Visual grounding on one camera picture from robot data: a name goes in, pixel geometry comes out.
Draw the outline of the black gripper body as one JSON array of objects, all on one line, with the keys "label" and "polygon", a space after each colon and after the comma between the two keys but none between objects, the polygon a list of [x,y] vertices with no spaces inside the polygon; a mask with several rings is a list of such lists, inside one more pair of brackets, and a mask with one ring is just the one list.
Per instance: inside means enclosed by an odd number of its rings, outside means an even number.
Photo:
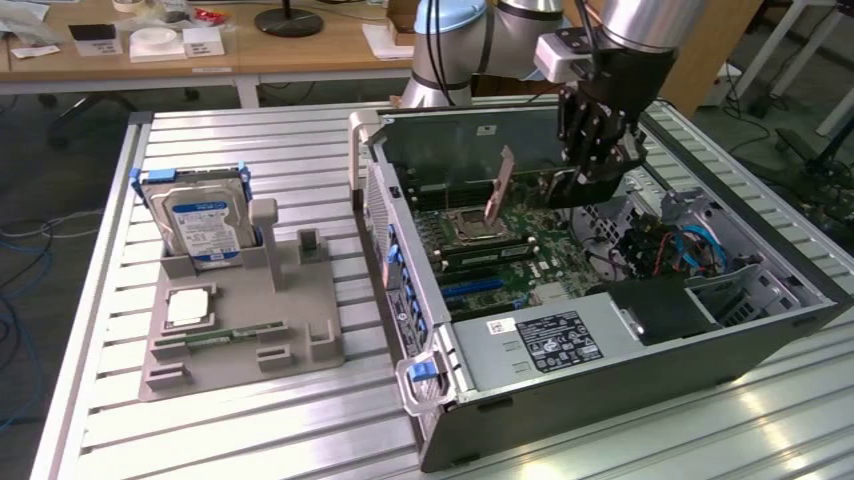
[{"label": "black gripper body", "polygon": [[593,63],[593,77],[578,84],[581,97],[610,109],[646,109],[676,63],[676,50],[603,49],[593,55]]}]

